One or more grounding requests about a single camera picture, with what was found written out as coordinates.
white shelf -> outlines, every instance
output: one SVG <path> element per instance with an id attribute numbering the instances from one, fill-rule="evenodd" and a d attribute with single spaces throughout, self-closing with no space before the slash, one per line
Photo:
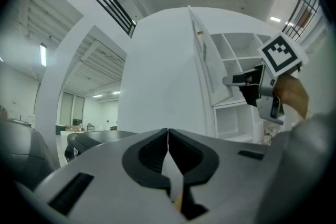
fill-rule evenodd
<path id="1" fill-rule="evenodd" d="M 260 39 L 260 41 L 265 44 L 267 41 L 269 41 L 271 39 L 270 36 L 266 36 L 266 35 L 257 35 L 257 37 Z"/>
<path id="2" fill-rule="evenodd" d="M 216 132 L 220 139 L 232 139 L 242 135 L 253 137 L 253 116 L 250 105 L 236 103 L 215 107 Z"/>
<path id="3" fill-rule="evenodd" d="M 236 59 L 223 61 L 227 74 L 234 75 L 241 72 L 240 66 Z"/>
<path id="4" fill-rule="evenodd" d="M 253 114 L 253 122 L 259 123 L 264 121 L 264 119 L 259 117 L 259 111 L 255 106 L 252 106 L 252 114 Z"/>
<path id="5" fill-rule="evenodd" d="M 237 58 L 260 56 L 258 48 L 262 43 L 253 33 L 229 33 L 224 37 Z"/>
<path id="6" fill-rule="evenodd" d="M 260 64 L 262 61 L 262 57 L 257 57 L 257 58 L 253 57 L 253 58 L 244 58 L 244 59 L 240 58 L 238 59 L 238 61 L 239 61 L 242 71 L 246 71 Z"/>
<path id="7" fill-rule="evenodd" d="M 221 58 L 224 59 L 234 59 L 235 55 L 227 43 L 226 38 L 222 34 L 211 35 Z"/>
<path id="8" fill-rule="evenodd" d="M 243 134 L 243 135 L 239 135 L 239 136 L 235 136 L 232 138 L 225 138 L 225 140 L 229 140 L 229 141 L 234 141 L 234 142 L 253 142 L 253 137 L 250 134 Z"/>

white cabinet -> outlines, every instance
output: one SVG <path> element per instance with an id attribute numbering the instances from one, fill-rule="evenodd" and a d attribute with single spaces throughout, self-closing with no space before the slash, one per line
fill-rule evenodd
<path id="1" fill-rule="evenodd" d="M 211 125 L 208 132 L 215 132 L 219 139 L 261 143 L 264 128 L 257 108 L 246 103 L 238 87 L 224 86 L 222 78 L 260 64 L 258 48 L 271 37 L 255 33 L 209 35 L 191 9 L 190 17 L 205 115 Z"/>
<path id="2" fill-rule="evenodd" d="M 227 71 L 218 48 L 222 49 L 224 46 L 217 47 L 201 20 L 190 7 L 189 11 L 193 29 L 195 54 L 199 60 L 199 68 L 206 80 L 211 105 L 216 105 L 232 95 L 228 87 L 222 83 L 222 78 L 227 75 Z"/>
<path id="3" fill-rule="evenodd" d="M 254 33 L 214 34 L 212 39 L 229 75 L 261 63 L 258 48 L 271 37 Z M 236 142 L 261 143 L 264 121 L 258 109 L 248 105 L 238 87 L 229 87 L 232 96 L 213 106 L 216 137 Z"/>

black slot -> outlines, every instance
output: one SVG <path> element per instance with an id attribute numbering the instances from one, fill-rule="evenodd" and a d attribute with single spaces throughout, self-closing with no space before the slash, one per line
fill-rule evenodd
<path id="1" fill-rule="evenodd" d="M 264 154 L 261 152 L 249 151 L 249 150 L 241 150 L 238 152 L 238 154 L 241 156 L 258 159 L 258 160 L 262 160 L 262 158 L 264 157 Z"/>
<path id="2" fill-rule="evenodd" d="M 169 152 L 184 177 L 184 186 L 206 183 L 219 166 L 219 157 L 210 147 L 178 130 L 169 129 Z"/>
<path id="3" fill-rule="evenodd" d="M 79 197 L 89 186 L 93 176 L 79 173 L 65 188 L 49 203 L 49 206 L 63 215 L 67 215 Z"/>
<path id="4" fill-rule="evenodd" d="M 122 156 L 125 172 L 141 186 L 165 189 L 170 193 L 169 178 L 161 175 L 164 158 L 168 151 L 168 130 L 131 145 Z"/>

shelf compartment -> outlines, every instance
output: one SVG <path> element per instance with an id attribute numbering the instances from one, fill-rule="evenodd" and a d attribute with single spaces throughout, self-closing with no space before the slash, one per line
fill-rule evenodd
<path id="1" fill-rule="evenodd" d="M 224 36 L 237 58 L 260 56 L 258 48 L 262 43 L 253 33 L 228 33 Z"/>
<path id="2" fill-rule="evenodd" d="M 222 34 L 211 35 L 222 59 L 233 59 L 235 55 Z"/>
<path id="3" fill-rule="evenodd" d="M 253 113 L 253 121 L 258 123 L 264 121 L 261 117 L 259 117 L 259 111 L 258 108 L 255 106 L 252 106 L 252 113 Z"/>
<path id="4" fill-rule="evenodd" d="M 217 134 L 220 139 L 233 139 L 242 135 L 253 139 L 253 116 L 250 105 L 233 104 L 217 107 Z"/>
<path id="5" fill-rule="evenodd" d="M 261 63 L 262 57 L 260 58 L 244 58 L 238 59 L 239 64 L 241 66 L 242 71 L 246 71 L 252 69 L 253 67 L 257 66 Z"/>
<path id="6" fill-rule="evenodd" d="M 224 63 L 225 69 L 227 71 L 227 74 L 229 76 L 237 74 L 237 73 L 241 73 L 241 71 L 242 71 L 237 60 L 224 60 L 223 63 Z M 239 100 L 244 101 L 245 100 L 244 97 L 243 97 L 243 94 L 241 93 L 241 91 L 239 89 L 239 87 L 231 86 L 230 88 L 232 90 L 233 96 L 231 98 L 227 99 L 225 102 L 232 102 L 232 101 L 239 101 Z"/>
<path id="7" fill-rule="evenodd" d="M 270 36 L 266 36 L 266 35 L 257 35 L 257 37 L 260 39 L 260 41 L 265 44 L 267 41 L 269 41 L 271 39 Z"/>
<path id="8" fill-rule="evenodd" d="M 234 75 L 237 73 L 240 73 L 242 70 L 240 69 L 240 66 L 238 64 L 238 61 L 235 59 L 230 59 L 230 60 L 224 60 L 223 61 L 225 69 L 227 71 L 227 74 L 230 75 Z"/>

white partition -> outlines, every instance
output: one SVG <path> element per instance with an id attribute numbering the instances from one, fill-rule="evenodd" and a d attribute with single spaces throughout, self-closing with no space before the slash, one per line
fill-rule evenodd
<path id="1" fill-rule="evenodd" d="M 258 48 L 262 45 L 253 33 L 224 34 L 237 58 L 260 56 Z"/>
<path id="2" fill-rule="evenodd" d="M 234 59 L 236 58 L 231 46 L 227 42 L 226 38 L 222 34 L 211 35 L 221 58 L 224 59 Z"/>
<path id="3" fill-rule="evenodd" d="M 261 64 L 262 57 L 238 59 L 242 71 L 252 69 Z"/>
<path id="4" fill-rule="evenodd" d="M 271 39 L 270 36 L 266 36 L 266 35 L 257 35 L 257 37 L 260 39 L 260 41 L 265 44 L 267 41 L 269 41 Z"/>
<path id="5" fill-rule="evenodd" d="M 251 106 L 242 102 L 214 108 L 216 131 L 219 139 L 253 142 L 253 115 Z"/>

